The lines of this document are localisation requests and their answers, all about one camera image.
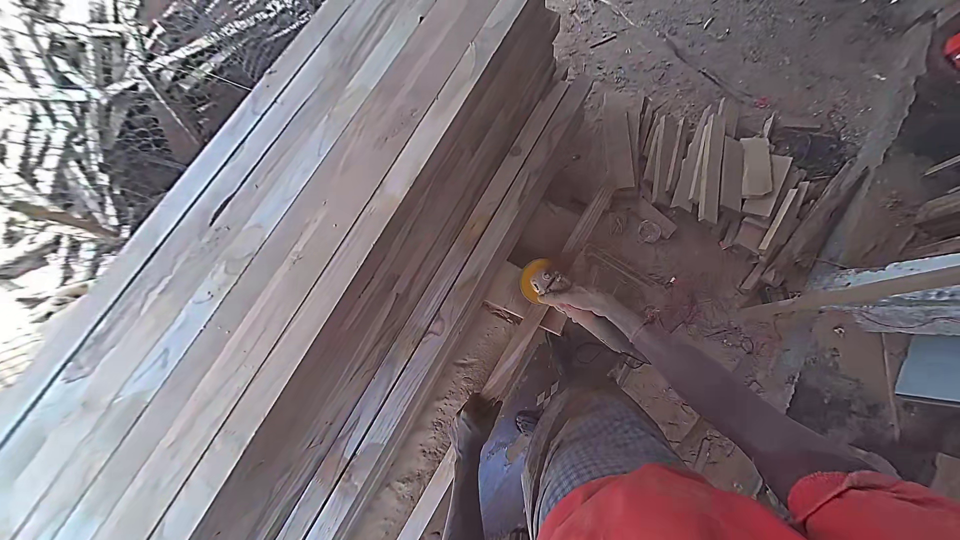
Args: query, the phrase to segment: plaid sarong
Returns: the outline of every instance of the plaid sarong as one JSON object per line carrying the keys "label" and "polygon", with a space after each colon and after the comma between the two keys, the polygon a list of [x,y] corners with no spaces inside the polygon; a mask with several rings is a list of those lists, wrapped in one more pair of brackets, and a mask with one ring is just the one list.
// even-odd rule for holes
{"label": "plaid sarong", "polygon": [[537,538],[560,499],[585,483],[645,463],[684,463],[657,424],[612,381],[574,385],[552,397],[534,430],[522,477],[527,527]]}

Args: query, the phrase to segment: wire mesh fence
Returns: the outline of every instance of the wire mesh fence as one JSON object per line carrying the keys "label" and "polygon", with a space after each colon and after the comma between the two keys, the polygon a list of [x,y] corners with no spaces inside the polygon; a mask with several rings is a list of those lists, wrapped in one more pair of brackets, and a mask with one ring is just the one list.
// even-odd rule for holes
{"label": "wire mesh fence", "polygon": [[103,272],[320,3],[0,0],[0,287],[31,323]]}

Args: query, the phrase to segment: red object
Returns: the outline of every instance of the red object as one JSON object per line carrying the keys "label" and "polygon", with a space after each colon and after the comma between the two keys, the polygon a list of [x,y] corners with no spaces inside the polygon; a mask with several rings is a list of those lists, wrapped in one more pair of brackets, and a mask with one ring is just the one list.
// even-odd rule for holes
{"label": "red object", "polygon": [[788,500],[794,527],[692,471],[651,463],[564,497],[538,540],[956,540],[960,503],[881,473],[817,473]]}
{"label": "red object", "polygon": [[944,55],[947,60],[953,62],[953,67],[960,69],[960,34],[947,40],[947,44],[944,45]]}

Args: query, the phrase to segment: yellow sanding disc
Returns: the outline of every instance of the yellow sanding disc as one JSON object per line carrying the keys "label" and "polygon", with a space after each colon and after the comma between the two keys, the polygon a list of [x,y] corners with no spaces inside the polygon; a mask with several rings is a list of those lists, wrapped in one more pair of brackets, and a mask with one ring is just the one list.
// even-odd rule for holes
{"label": "yellow sanding disc", "polygon": [[543,304],[543,302],[540,301],[540,295],[534,290],[534,286],[530,283],[530,280],[537,274],[549,270],[551,265],[552,263],[549,258],[537,258],[531,260],[523,267],[523,271],[520,272],[520,292],[522,292],[523,296],[530,302]]}

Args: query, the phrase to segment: hand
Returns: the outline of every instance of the hand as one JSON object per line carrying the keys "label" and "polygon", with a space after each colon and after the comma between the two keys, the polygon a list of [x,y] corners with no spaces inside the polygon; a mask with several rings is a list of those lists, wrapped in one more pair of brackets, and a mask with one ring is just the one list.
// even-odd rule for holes
{"label": "hand", "polygon": [[450,436],[458,457],[480,456],[502,406],[503,402],[485,400],[480,394],[467,398],[467,402],[453,420],[453,432]]}
{"label": "hand", "polygon": [[572,316],[569,308],[574,307],[582,311],[592,311],[601,317],[607,315],[610,305],[610,296],[596,289],[583,288],[580,285],[573,285],[565,291],[550,292],[540,296],[540,301],[544,304],[559,309],[567,316]]}

